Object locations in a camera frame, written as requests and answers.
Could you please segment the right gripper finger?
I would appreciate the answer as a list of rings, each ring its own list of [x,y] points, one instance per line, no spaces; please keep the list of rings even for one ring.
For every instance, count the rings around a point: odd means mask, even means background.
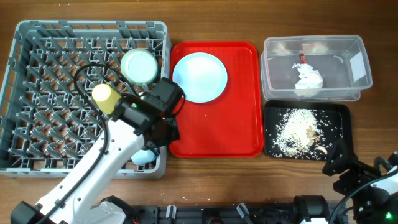
[[[394,151],[388,159],[384,159],[383,157],[379,156],[374,159],[373,167],[380,171],[381,167],[385,168],[385,170],[390,171],[394,166],[398,163],[397,151]]]
[[[335,142],[335,146],[328,152],[326,163],[323,166],[322,172],[327,176],[341,174],[349,169],[353,162],[356,162],[358,157],[349,147],[343,138],[339,138]]]

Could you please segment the light green saucer bowl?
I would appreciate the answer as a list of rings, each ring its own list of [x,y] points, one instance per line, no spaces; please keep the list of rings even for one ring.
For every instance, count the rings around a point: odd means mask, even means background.
[[[143,166],[147,163],[153,162],[157,159],[157,155],[151,150],[137,151],[132,157],[132,162],[137,166]]]

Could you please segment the yellow plastic cup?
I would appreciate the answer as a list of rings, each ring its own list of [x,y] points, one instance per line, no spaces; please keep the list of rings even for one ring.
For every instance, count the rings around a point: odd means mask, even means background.
[[[103,113],[111,114],[121,95],[108,84],[99,84],[93,88],[92,98]]]

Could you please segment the rice food waste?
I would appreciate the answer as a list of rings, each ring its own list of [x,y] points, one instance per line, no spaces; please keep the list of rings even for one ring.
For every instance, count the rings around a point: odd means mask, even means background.
[[[276,137],[272,149],[277,152],[272,157],[291,159],[315,159],[328,154],[322,144],[324,131],[318,127],[316,112],[308,109],[288,109],[276,125]]]

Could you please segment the light blue plate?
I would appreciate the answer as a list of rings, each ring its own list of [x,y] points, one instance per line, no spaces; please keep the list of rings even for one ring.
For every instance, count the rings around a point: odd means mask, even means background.
[[[209,53],[195,52],[177,62],[172,80],[184,91],[188,101],[207,103],[224,92],[228,73],[219,58]]]

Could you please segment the white napkin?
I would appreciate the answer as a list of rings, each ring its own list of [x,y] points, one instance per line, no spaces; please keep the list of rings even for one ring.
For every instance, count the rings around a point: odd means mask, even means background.
[[[323,88],[323,77],[318,70],[307,63],[295,63],[292,68],[299,72],[299,81],[295,84],[295,94],[298,97],[313,97]]]

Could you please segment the red snack wrapper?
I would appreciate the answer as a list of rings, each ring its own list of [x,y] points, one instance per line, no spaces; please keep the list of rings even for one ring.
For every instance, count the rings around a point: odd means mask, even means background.
[[[303,53],[303,52],[301,52],[300,54],[299,54],[299,57],[300,57],[300,62],[302,63],[302,64],[307,64],[308,62],[307,62],[307,59],[305,58],[305,54]]]

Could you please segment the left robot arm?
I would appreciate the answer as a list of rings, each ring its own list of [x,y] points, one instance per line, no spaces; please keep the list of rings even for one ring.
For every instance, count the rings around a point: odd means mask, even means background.
[[[93,204],[120,168],[155,161],[158,148],[179,138],[173,111],[180,93],[125,96],[113,91],[93,93],[100,110],[110,114],[101,136],[76,167],[35,205],[21,201],[11,223],[122,223],[127,211],[108,202],[111,213],[99,214]]]

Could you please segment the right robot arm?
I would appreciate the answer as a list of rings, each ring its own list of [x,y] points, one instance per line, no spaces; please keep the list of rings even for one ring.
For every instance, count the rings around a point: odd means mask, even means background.
[[[343,138],[336,141],[322,169],[325,175],[339,175],[333,190],[343,196],[334,209],[322,196],[294,198],[292,223],[343,223],[343,207],[351,200],[357,223],[397,223],[397,152],[388,159],[377,157],[369,166],[355,155]]]

